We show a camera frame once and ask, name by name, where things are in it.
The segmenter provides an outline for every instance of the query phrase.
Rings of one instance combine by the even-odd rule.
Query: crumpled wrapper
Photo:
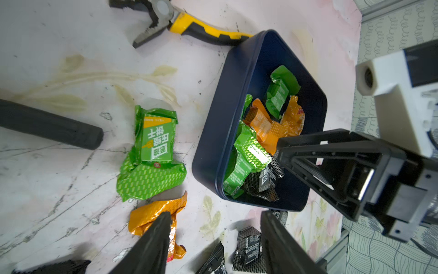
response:
[[[135,144],[117,178],[117,192],[124,202],[149,199],[183,183],[186,167],[173,159],[177,123],[175,111],[135,106]]]
[[[249,195],[258,197],[260,199],[266,200],[268,202],[278,201],[280,198],[278,197],[277,192],[275,191],[275,184],[272,179],[269,180],[268,188],[259,191],[258,184],[260,180],[260,172],[250,173],[244,184],[242,185],[242,189],[245,190]]]
[[[247,239],[248,237],[258,240],[258,256],[252,262],[245,264],[245,257],[247,256]],[[266,273],[265,259],[263,252],[260,250],[261,233],[254,227],[250,226],[241,231],[237,235],[237,250],[233,259],[233,271],[242,271],[250,273]]]
[[[219,242],[207,262],[196,272],[196,274],[227,274],[225,268],[225,255],[223,245]]]
[[[263,103],[256,99],[245,117],[244,123],[257,133],[257,140],[271,155],[277,151],[279,138],[298,136],[303,131],[304,111],[298,105],[298,97],[291,96],[280,122],[273,121]]]
[[[142,236],[152,225],[152,223],[163,212],[170,212],[172,225],[170,229],[169,252],[167,261],[181,259],[186,254],[184,246],[176,244],[175,233],[177,231],[177,213],[183,210],[187,203],[187,191],[181,198],[169,201],[157,201],[137,208],[131,212],[128,223],[128,230],[133,235]]]
[[[280,119],[280,111],[289,95],[296,95],[301,86],[297,78],[284,65],[271,73],[271,84],[266,92],[266,108],[276,119]]]
[[[246,97],[245,97],[244,109],[242,110],[242,115],[240,117],[241,120],[244,118],[245,111],[247,110],[249,105],[251,105],[251,102],[252,102],[252,95],[251,94],[247,94]]]
[[[255,131],[240,121],[223,182],[223,190],[233,198],[239,197],[243,194],[240,187],[248,174],[262,171],[271,161],[271,156],[257,141]]]

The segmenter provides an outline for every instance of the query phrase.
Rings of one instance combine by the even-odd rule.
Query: green snack wrapper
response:
[[[238,151],[236,154],[236,163],[233,166],[234,169],[223,182],[223,190],[231,196],[236,195],[252,170],[252,166],[245,160],[242,154]]]
[[[255,131],[240,121],[225,172],[223,190],[233,198],[239,197],[243,194],[240,187],[246,177],[251,172],[262,171],[271,161],[271,156],[258,143]]]
[[[244,109],[242,110],[242,116],[240,117],[241,120],[244,118],[245,111],[249,107],[251,102],[252,102],[252,95],[251,94],[247,94],[247,96],[245,98]]]
[[[126,157],[117,178],[117,192],[125,202],[129,198],[149,199],[158,193],[181,185],[186,178],[183,163],[136,163],[134,149]]]
[[[123,201],[148,199],[184,181],[184,164],[173,160],[177,123],[175,111],[135,106],[135,144],[117,179],[117,192]]]
[[[256,132],[239,121],[237,139],[234,147],[242,154],[244,159],[251,165],[251,172],[260,172],[272,161],[271,156],[258,143]]]
[[[283,65],[271,73],[271,81],[272,83],[266,92],[266,108],[272,116],[280,119],[280,110],[286,98],[296,95],[300,91],[301,86],[292,72]]]
[[[178,124],[175,111],[162,108],[150,110],[135,106],[135,145],[138,159],[147,162],[170,163],[173,160],[175,126]]]

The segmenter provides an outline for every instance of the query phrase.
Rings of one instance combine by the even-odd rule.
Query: pliers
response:
[[[109,0],[109,6],[114,8],[131,8],[149,13],[152,24],[132,43],[138,48],[147,41],[160,35],[167,27],[171,32],[190,35],[201,41],[221,46],[236,46],[251,34],[228,32],[212,27],[184,10],[173,6],[169,0]]]

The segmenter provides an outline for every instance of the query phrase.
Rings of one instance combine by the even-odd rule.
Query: white tabletop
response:
[[[350,128],[361,21],[353,0],[172,3],[221,28],[278,31],[327,95],[325,129]],[[177,243],[187,254],[169,262],[166,273],[194,273],[218,239],[231,273],[238,230],[260,228],[264,209],[222,200],[191,173],[230,48],[165,30],[135,50],[133,35],[145,25],[138,18],[143,14],[110,9],[105,0],[3,4],[0,98],[102,127],[105,136],[90,151],[0,128],[0,272],[82,258],[92,260],[87,273],[106,274],[138,240],[127,222],[145,201],[122,203],[116,192],[120,165],[134,142],[134,104],[170,106],[179,118],[174,152],[187,177],[152,199],[188,191],[177,215]],[[163,65],[176,73],[151,76]],[[209,201],[212,209],[206,210]],[[216,212],[217,226],[211,222]],[[286,228],[315,259],[340,237],[340,220],[311,192],[303,212],[289,213]]]

